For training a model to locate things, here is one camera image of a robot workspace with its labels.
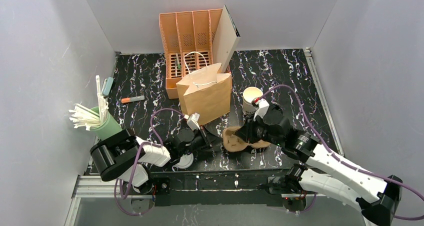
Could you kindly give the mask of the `brown paper takeout bag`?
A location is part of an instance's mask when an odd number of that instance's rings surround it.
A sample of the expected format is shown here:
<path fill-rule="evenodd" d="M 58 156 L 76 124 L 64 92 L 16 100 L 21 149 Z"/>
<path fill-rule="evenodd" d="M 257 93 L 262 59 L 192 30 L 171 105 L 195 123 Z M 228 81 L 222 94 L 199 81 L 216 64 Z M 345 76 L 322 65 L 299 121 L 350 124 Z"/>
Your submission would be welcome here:
<path fill-rule="evenodd" d="M 188 74 L 176 83 L 181 112 L 199 114 L 198 124 L 206 125 L 230 112 L 232 75 L 220 62 L 190 70 L 186 57 L 181 68 Z"/>

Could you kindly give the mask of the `brown pulp cup carrier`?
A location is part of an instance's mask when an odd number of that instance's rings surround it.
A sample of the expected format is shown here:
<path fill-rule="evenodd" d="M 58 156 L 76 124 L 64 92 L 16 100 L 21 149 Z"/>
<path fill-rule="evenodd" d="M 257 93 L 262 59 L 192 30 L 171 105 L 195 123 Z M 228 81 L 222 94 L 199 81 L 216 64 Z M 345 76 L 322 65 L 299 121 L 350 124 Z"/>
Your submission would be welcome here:
<path fill-rule="evenodd" d="M 241 126 L 231 126 L 222 131 L 222 145 L 228 152 L 241 152 L 249 147 L 253 149 L 264 149 L 271 146 L 271 143 L 263 140 L 255 143 L 245 142 L 243 139 L 235 135 L 235 132 L 240 128 Z"/>

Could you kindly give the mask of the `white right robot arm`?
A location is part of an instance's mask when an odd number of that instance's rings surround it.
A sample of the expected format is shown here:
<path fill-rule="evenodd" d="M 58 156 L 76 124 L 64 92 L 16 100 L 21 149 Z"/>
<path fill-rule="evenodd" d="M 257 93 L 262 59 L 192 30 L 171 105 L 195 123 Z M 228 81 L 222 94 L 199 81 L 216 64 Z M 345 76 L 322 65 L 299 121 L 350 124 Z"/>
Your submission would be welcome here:
<path fill-rule="evenodd" d="M 349 168 L 346 159 L 328 152 L 319 140 L 292 126 L 282 109 L 272 104 L 259 108 L 235 132 L 252 145 L 259 141 L 281 148 L 288 157 L 298 160 L 285 176 L 269 179 L 271 193 L 279 189 L 323 194 L 349 205 L 377 226 L 391 225 L 399 205 L 401 179 L 391 175 L 388 180 L 361 173 L 361 167 Z"/>

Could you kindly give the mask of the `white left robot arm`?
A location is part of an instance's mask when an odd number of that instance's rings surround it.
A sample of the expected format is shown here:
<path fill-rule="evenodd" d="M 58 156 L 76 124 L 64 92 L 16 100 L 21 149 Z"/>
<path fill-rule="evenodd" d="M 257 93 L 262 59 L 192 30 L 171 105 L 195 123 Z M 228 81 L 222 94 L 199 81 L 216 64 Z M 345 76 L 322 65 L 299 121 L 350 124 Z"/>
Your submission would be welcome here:
<path fill-rule="evenodd" d="M 195 130 L 183 128 L 165 140 L 164 145 L 143 140 L 124 129 L 95 144 L 90 155 L 102 181 L 118 179 L 140 187 L 149 180 L 143 163 L 186 169 L 193 163 L 195 153 L 207 151 L 222 141 L 203 126 Z"/>

